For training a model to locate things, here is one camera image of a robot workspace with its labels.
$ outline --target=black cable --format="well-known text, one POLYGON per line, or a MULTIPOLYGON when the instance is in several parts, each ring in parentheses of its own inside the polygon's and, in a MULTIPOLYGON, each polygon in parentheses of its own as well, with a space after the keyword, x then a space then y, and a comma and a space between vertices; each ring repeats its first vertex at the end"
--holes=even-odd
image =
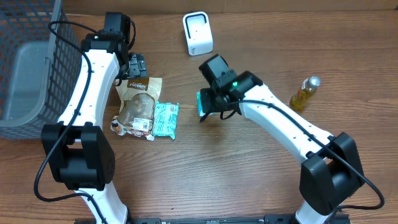
POLYGON ((324 150, 328 151, 329 154, 331 154, 333 156, 333 159, 337 159, 339 162, 344 164, 347 168, 352 170, 358 177, 363 179, 365 181, 365 183, 367 183, 370 186, 370 188, 372 188, 373 191, 375 191, 377 196, 379 196, 379 198, 380 198, 380 203, 375 206, 342 205, 342 206, 337 207, 338 210, 342 210, 345 208, 353 208, 353 209, 361 209, 361 210, 376 210, 376 209, 383 207, 385 200, 384 200, 384 196, 381 193, 381 191, 368 178, 366 178, 364 175, 359 173, 354 167, 352 167, 347 161, 342 159, 339 155, 337 155, 335 152, 333 152, 329 147, 327 147, 322 142, 320 142, 313 134, 309 133, 301 124, 299 124, 296 120, 294 120, 294 118, 292 118, 291 115, 289 115, 288 113, 286 113, 284 110, 280 109, 279 107, 275 106, 273 103, 267 103, 267 102, 263 102, 263 101, 259 101, 259 100, 239 100, 239 101, 230 102, 230 103, 228 103, 228 105, 238 105, 240 103, 257 103, 260 105, 268 106, 269 108, 273 108, 273 109, 277 110, 278 112, 282 113, 287 119, 289 119, 291 122, 293 122, 301 131, 303 131, 303 133, 305 135, 307 135, 311 140, 316 142, 324 150))
POLYGON ((56 201, 60 201, 60 200, 64 200, 64 199, 68 199, 68 198, 72 198, 72 197, 87 197, 87 201, 91 201, 93 203, 93 206, 95 207, 95 210, 97 211, 100 219, 102 220, 102 223, 107 224, 105 217, 103 216, 103 214, 101 213, 101 210, 98 206, 98 204, 95 202, 94 198, 92 195, 88 194, 88 193, 74 193, 74 194, 69 194, 69 195, 64 195, 61 197, 56 197, 56 198, 46 198, 41 196, 41 194, 39 193, 39 180, 40 177, 43 174, 44 168, 47 165, 47 163, 49 162, 49 159, 51 158, 51 155, 54 153, 55 149, 59 146, 59 144, 61 143, 62 139, 65 137, 65 135, 67 134, 68 130, 70 129, 70 127, 72 126, 73 122, 75 122, 77 116, 79 115, 79 111, 80 108, 83 104, 83 100, 87 94, 87 90, 88 90, 88 86, 90 85, 90 80, 91 80, 91 62, 89 60, 89 58, 87 57, 86 53, 84 53, 84 51, 82 51, 78 46, 76 46, 74 43, 70 42, 69 40, 63 38, 61 35, 57 34, 55 30, 53 30, 51 28, 52 25, 54 24, 72 24, 72 25, 76 25, 85 29, 88 29, 90 31, 96 32, 95 30, 86 27, 84 25, 81 24, 77 24, 76 22, 70 22, 70 21, 53 21, 50 22, 48 24, 48 28, 50 30, 50 32, 52 34, 54 34, 56 37, 58 37, 60 40, 64 41, 65 43, 69 44, 71 47, 73 47, 74 49, 76 49, 79 53, 82 54, 82 56, 85 58, 85 60, 87 61, 87 66, 88 66, 88 74, 87 74, 87 81, 86 81, 86 85, 85 88, 83 89, 83 93, 81 94, 81 98, 77 104, 77 107, 74 111, 74 114, 70 120, 70 122, 68 123, 67 127, 64 129, 64 131, 62 132, 62 134, 59 136, 58 140, 55 142, 54 146, 51 148, 50 152, 47 154, 46 158, 44 159, 42 165, 40 166, 39 171, 37 172, 36 178, 35 178, 35 182, 34 182, 34 192, 35 195, 38 199, 44 201, 44 202, 56 202, 56 201))
POLYGON ((132 25, 132 29, 134 31, 134 34, 132 35, 132 39, 131 42, 129 44, 129 50, 132 49, 132 46, 134 45, 134 43, 136 42, 136 24, 134 23, 134 21, 132 19, 130 19, 130 23, 132 25))

